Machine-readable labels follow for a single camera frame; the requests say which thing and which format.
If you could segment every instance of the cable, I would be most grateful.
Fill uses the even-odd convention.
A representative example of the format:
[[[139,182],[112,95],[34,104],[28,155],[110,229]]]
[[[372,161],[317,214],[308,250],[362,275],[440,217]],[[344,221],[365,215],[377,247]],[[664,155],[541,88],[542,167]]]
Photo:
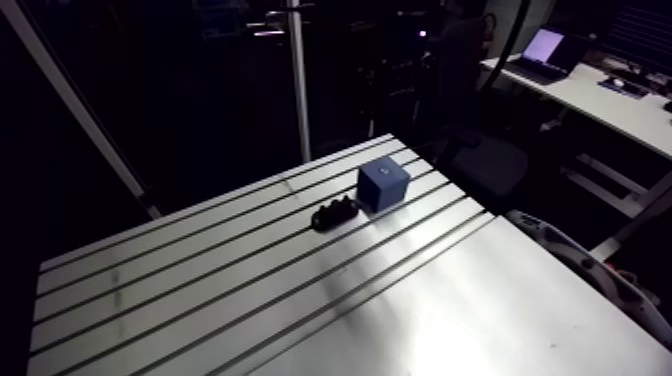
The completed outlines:
[[[530,9],[530,3],[531,0],[520,0],[520,5],[518,6],[518,13],[516,14],[516,19],[513,21],[513,26],[511,27],[509,38],[506,40],[506,44],[504,45],[502,54],[499,56],[499,61],[497,62],[497,65],[495,65],[495,68],[492,70],[492,72],[490,72],[490,76],[488,76],[488,79],[485,81],[483,86],[481,86],[480,90],[481,93],[484,93],[490,89],[492,84],[495,82],[495,80],[501,73],[502,68],[504,68],[504,64],[506,64],[506,62],[509,60],[511,50],[513,50],[513,46],[516,43],[516,40],[518,39],[518,35],[520,34],[520,29],[522,29],[523,27],[523,22],[525,21],[525,17],[527,16],[527,11]]]

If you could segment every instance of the slotted table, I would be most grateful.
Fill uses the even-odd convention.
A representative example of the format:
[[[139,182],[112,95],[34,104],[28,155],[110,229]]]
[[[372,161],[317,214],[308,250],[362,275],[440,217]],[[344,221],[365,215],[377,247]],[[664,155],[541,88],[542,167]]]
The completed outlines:
[[[325,234],[390,156],[405,201]],[[30,376],[670,375],[647,333],[383,136],[41,265]]]

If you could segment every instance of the white desk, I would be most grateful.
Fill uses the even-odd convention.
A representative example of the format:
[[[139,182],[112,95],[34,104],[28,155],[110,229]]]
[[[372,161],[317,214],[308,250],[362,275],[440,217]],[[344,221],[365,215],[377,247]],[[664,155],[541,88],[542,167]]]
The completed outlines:
[[[312,213],[352,197],[357,167],[384,155],[412,177],[405,201],[311,230]],[[658,342],[391,136],[41,270],[30,376],[241,375],[287,350],[320,372],[287,361],[259,372],[420,375],[446,356],[440,373],[672,372]]]
[[[481,65],[493,69],[498,59],[482,61]],[[668,99],[649,94],[638,100],[599,86],[597,83],[605,80],[607,75],[583,63],[569,77],[550,85],[540,85],[506,69],[501,74],[672,160],[672,114],[662,109]],[[629,196],[621,199],[586,177],[571,170],[566,171],[570,180],[632,219],[614,237],[593,250],[598,259],[604,260],[612,255],[642,224],[672,206],[672,172],[663,176],[650,189],[646,189],[590,156],[583,154],[577,157],[632,191]]]
[[[489,59],[481,64],[493,69],[497,60]],[[553,98],[672,160],[672,114],[662,109],[668,100],[659,95],[650,94],[637,100],[606,89],[597,83],[604,81],[607,75],[583,63],[569,77],[550,85],[540,85],[506,69],[502,70],[502,76]]]

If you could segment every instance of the laptop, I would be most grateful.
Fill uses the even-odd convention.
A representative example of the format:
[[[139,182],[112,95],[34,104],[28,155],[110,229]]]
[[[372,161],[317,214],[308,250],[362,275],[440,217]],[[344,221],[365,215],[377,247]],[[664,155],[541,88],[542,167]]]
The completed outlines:
[[[587,43],[577,37],[541,28],[523,55],[504,67],[538,84],[548,85],[569,76],[587,47]]]

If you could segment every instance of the keyboard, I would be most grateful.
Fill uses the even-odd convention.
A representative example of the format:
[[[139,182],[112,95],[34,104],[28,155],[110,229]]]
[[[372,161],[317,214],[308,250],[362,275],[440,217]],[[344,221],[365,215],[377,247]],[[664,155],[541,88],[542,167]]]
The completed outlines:
[[[540,85],[552,84],[567,77],[567,74],[562,71],[549,68],[525,59],[518,59],[509,62],[504,66],[504,68],[510,72],[524,76],[525,78],[528,78]]]

